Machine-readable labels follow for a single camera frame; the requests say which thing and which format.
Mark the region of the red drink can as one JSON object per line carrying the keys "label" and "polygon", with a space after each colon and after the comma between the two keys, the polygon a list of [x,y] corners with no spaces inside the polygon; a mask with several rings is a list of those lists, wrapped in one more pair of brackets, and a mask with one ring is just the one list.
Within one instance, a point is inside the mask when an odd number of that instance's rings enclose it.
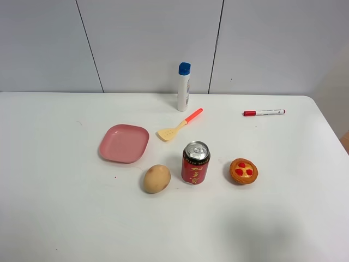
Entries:
{"label": "red drink can", "polygon": [[205,180],[210,151],[202,141],[192,141],[183,150],[182,179],[189,184],[197,185]]}

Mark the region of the pink square plate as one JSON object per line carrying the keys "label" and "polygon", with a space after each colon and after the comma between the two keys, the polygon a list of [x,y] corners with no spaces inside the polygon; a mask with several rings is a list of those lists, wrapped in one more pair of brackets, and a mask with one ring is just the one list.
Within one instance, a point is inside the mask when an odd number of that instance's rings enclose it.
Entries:
{"label": "pink square plate", "polygon": [[118,124],[106,132],[99,146],[99,154],[112,162],[133,163],[142,157],[148,141],[149,132],[146,129]]}

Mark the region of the white bottle blue cap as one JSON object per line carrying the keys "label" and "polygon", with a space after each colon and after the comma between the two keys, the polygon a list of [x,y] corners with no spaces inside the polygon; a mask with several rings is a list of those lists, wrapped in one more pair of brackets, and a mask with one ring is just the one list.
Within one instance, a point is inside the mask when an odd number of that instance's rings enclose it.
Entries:
{"label": "white bottle blue cap", "polygon": [[184,112],[188,107],[189,90],[190,90],[190,73],[191,64],[182,62],[178,68],[178,95],[177,95],[177,109]]}

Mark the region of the red cap whiteboard marker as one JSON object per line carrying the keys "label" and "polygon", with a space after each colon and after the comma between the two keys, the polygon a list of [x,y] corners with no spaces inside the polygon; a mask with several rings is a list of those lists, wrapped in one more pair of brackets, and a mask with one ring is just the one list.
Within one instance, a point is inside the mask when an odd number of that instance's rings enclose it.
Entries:
{"label": "red cap whiteboard marker", "polygon": [[265,115],[283,115],[286,110],[277,109],[277,110],[253,110],[253,111],[244,111],[243,116],[265,116]]}

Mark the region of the egg tart with red fruit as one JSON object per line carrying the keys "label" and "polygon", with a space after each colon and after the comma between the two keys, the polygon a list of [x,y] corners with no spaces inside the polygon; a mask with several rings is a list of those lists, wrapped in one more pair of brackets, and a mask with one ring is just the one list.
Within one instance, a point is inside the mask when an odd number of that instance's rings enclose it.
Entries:
{"label": "egg tart with red fruit", "polygon": [[230,164],[230,175],[238,184],[251,184],[258,177],[256,165],[244,158],[237,158]]}

